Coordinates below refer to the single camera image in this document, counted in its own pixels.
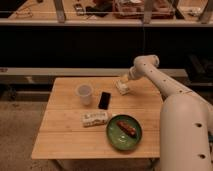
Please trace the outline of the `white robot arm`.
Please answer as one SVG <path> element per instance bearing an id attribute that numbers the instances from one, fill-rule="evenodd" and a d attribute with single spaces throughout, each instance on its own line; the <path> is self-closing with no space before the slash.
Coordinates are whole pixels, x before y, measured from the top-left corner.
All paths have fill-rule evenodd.
<path id="1" fill-rule="evenodd" d="M 158 69 L 156 55 L 138 56 L 121 80 L 147 77 L 165 100 L 160 111 L 161 171 L 213 171 L 209 134 L 213 105 Z"/>

